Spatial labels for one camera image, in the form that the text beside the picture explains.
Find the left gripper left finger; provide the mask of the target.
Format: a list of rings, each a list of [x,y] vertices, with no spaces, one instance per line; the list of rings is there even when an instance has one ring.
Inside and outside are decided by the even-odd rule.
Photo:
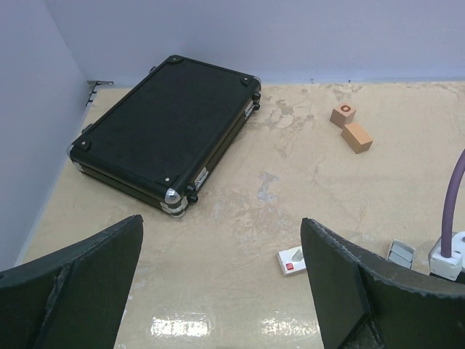
[[[113,348],[143,241],[132,215],[1,272],[2,348]]]

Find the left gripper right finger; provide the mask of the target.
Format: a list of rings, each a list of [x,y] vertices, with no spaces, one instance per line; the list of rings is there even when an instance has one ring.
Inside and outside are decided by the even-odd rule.
[[[301,241],[325,348],[463,348],[464,285],[397,265],[304,218]]]

